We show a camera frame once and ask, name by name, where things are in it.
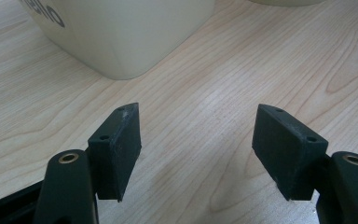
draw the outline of white container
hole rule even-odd
[[[20,0],[46,36],[113,79],[138,77],[194,33],[214,0]]]

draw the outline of wood grain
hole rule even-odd
[[[0,198],[44,176],[49,158],[139,102],[143,149],[124,201],[102,223],[318,223],[287,202],[251,148],[258,104],[281,107],[358,153],[358,1],[269,7],[217,0],[213,16],[143,76],[114,81],[0,0]]]

